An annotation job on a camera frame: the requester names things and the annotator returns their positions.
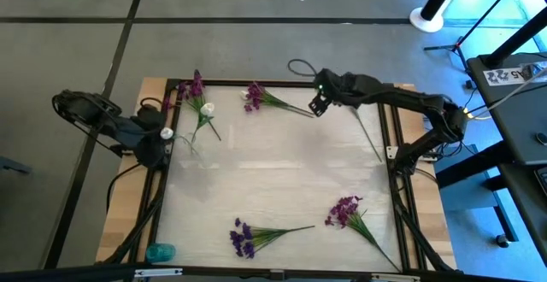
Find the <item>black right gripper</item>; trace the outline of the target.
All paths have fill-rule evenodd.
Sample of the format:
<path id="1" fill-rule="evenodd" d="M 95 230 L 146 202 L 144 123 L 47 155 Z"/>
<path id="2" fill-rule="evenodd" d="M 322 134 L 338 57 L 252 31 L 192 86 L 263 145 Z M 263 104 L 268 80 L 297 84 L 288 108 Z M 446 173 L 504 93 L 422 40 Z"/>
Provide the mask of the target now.
<path id="1" fill-rule="evenodd" d="M 332 70 L 323 68 L 315 74 L 314 85 L 316 95 L 308 106 L 312 113 L 316 113 L 317 117 L 321 117 L 331 102 L 342 102 L 342 93 L 340 91 L 341 78 Z"/>

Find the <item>dark violet artificial flower bunch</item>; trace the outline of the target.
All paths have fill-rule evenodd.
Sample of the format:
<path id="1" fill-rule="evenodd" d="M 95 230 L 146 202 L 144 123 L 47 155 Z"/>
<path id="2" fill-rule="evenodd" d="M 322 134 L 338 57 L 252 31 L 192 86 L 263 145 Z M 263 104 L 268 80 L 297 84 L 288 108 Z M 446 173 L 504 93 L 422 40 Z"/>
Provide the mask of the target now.
<path id="1" fill-rule="evenodd" d="M 235 249 L 235 253 L 238 257 L 247 259 L 253 259 L 258 251 L 264 249 L 287 233 L 314 228 L 314 226 L 289 229 L 251 226 L 239 218 L 234 220 L 234 226 L 235 229 L 229 232 L 232 247 Z"/>

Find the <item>black keyboard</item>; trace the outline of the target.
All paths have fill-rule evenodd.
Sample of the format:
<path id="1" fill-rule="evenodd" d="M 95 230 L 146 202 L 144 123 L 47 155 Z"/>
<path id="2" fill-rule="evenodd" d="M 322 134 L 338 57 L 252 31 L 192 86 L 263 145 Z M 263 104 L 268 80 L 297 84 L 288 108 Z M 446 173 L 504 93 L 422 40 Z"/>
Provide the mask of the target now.
<path id="1" fill-rule="evenodd" d="M 538 180 L 538 183 L 542 191 L 547 196 L 547 166 L 536 169 L 534 171 L 534 174 Z"/>

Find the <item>magenta artificial flower bunch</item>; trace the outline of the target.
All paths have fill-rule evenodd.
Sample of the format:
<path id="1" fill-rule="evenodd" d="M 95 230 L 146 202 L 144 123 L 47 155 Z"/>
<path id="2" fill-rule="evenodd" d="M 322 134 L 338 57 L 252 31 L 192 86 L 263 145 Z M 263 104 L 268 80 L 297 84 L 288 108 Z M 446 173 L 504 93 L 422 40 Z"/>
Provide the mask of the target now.
<path id="1" fill-rule="evenodd" d="M 401 268 L 384 252 L 378 241 L 364 222 L 363 216 L 367 210 L 360 210 L 360 201 L 363 198 L 359 196 L 341 197 L 337 203 L 331 207 L 327 217 L 324 220 L 326 226 L 338 226 L 340 229 L 348 227 L 364 237 L 394 268 L 401 273 Z"/>
<path id="2" fill-rule="evenodd" d="M 310 118 L 315 117 L 315 115 L 311 113 L 310 111 L 301 109 L 293 104 L 287 103 L 277 98 L 275 95 L 270 93 L 266 88 L 257 84 L 256 82 L 252 82 L 251 84 L 249 84 L 246 91 L 249 92 L 249 96 L 250 96 L 249 100 L 244 101 L 244 110 L 246 112 L 259 110 L 260 107 L 262 106 L 268 106 L 268 107 L 275 107 L 278 109 L 287 110 L 287 111 L 304 115 Z"/>
<path id="3" fill-rule="evenodd" d="M 175 88 L 177 90 L 175 101 L 171 103 L 169 97 L 164 99 L 163 106 L 167 109 L 187 106 L 197 114 L 197 112 L 193 109 L 193 106 L 198 103 L 207 103 L 204 93 L 205 85 L 203 83 L 203 77 L 197 69 L 194 70 L 193 79 L 191 81 L 180 82 L 175 86 Z M 215 136 L 221 140 L 220 134 L 215 130 L 213 124 L 210 122 L 206 125 L 210 125 L 215 133 Z"/>

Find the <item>thin black tripod stand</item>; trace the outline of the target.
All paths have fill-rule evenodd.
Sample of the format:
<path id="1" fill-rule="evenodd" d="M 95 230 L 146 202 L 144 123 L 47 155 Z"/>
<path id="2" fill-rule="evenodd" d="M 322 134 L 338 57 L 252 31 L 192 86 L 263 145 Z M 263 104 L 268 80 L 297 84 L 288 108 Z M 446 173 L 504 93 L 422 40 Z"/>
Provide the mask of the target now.
<path id="1" fill-rule="evenodd" d="M 458 12 L 463 14 L 470 12 L 471 9 L 478 10 L 480 16 L 471 19 L 456 18 L 446 21 L 452 26 L 468 28 L 453 44 L 423 48 L 425 52 L 449 51 L 450 56 L 455 56 L 456 60 L 461 63 L 460 67 L 469 78 L 470 70 L 462 46 L 466 40 L 475 37 L 474 32 L 481 28 L 516 29 L 527 22 L 527 15 L 520 4 L 520 0 L 456 0 L 456 10 Z"/>

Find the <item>grey chair foot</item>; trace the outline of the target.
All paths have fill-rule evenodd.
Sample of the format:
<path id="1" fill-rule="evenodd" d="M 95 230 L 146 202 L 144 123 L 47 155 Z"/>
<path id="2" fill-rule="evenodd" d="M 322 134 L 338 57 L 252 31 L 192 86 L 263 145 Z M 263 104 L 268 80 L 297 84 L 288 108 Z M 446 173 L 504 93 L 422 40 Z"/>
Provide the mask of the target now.
<path id="1" fill-rule="evenodd" d="M 30 174 L 32 172 L 32 169 L 27 165 L 16 162 L 4 156 L 0 156 L 0 168 L 5 170 L 13 170 L 23 174 Z"/>

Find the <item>clear glass vase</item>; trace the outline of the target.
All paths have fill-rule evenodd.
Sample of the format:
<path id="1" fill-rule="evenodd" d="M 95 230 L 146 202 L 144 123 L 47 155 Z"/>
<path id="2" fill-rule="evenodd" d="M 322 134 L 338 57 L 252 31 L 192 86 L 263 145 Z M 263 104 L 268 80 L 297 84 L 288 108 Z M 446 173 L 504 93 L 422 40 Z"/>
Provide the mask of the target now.
<path id="1" fill-rule="evenodd" d="M 188 132 L 184 137 L 188 149 L 187 157 L 184 159 L 184 167 L 200 169 L 213 169 L 216 167 L 210 151 L 198 143 L 194 133 Z"/>

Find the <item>white round stand base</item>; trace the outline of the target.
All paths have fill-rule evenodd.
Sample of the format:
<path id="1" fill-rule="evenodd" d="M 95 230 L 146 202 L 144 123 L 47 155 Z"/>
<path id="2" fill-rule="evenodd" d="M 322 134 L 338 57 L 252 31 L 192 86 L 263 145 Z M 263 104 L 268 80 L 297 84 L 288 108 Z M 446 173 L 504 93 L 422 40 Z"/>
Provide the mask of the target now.
<path id="1" fill-rule="evenodd" d="M 444 26 L 444 18 L 442 15 L 435 15 L 430 21 L 421 16 L 422 7 L 413 9 L 409 15 L 409 21 L 412 26 L 422 32 L 438 32 Z"/>

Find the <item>teal textured glass vase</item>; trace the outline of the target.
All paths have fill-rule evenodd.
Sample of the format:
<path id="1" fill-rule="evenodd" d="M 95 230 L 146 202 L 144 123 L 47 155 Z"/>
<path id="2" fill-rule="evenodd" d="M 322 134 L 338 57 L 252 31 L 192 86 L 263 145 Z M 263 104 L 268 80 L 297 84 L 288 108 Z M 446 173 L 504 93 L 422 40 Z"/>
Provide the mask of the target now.
<path id="1" fill-rule="evenodd" d="M 172 244 L 153 243 L 146 248 L 145 260 L 149 263 L 172 261 L 176 248 Z"/>

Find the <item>white paper marker label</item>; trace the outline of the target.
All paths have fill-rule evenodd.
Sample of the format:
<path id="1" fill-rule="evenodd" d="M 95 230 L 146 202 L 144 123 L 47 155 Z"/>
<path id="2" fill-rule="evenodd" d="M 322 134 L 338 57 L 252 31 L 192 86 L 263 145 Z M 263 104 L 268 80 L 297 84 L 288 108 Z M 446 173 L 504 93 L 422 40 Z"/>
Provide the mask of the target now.
<path id="1" fill-rule="evenodd" d="M 523 68 L 498 68 L 483 72 L 489 86 L 519 85 L 525 83 L 532 76 Z"/>

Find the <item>silver metal bracket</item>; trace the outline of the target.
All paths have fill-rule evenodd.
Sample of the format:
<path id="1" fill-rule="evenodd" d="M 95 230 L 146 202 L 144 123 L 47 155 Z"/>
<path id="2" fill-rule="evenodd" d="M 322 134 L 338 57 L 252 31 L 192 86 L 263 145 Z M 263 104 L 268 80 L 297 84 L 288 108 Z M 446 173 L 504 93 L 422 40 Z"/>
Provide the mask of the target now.
<path id="1" fill-rule="evenodd" d="M 421 278 L 412 275 L 372 273 L 370 282 L 421 282 Z"/>
<path id="2" fill-rule="evenodd" d="M 135 279 L 151 279 L 155 277 L 180 276 L 184 272 L 182 267 L 141 268 L 134 271 Z"/>

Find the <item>black desk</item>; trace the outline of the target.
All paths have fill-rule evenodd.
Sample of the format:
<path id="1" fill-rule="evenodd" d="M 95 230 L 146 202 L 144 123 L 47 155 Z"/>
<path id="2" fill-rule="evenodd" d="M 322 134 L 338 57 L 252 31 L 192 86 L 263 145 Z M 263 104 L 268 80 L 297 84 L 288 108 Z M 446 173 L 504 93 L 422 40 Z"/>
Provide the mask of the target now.
<path id="1" fill-rule="evenodd" d="M 493 167 L 500 174 L 485 179 L 481 185 L 490 191 L 508 189 L 538 253 L 547 266 L 547 196 L 534 171 L 547 166 L 547 146 L 535 137 L 547 135 L 547 79 L 531 78 L 519 85 L 489 86 L 484 71 L 498 68 L 523 68 L 547 62 L 547 52 L 520 53 L 509 56 L 497 68 L 488 68 L 482 60 L 487 55 L 468 60 L 476 84 L 502 140 L 473 156 L 467 156 L 437 173 L 442 188 L 459 185 L 474 175 Z"/>

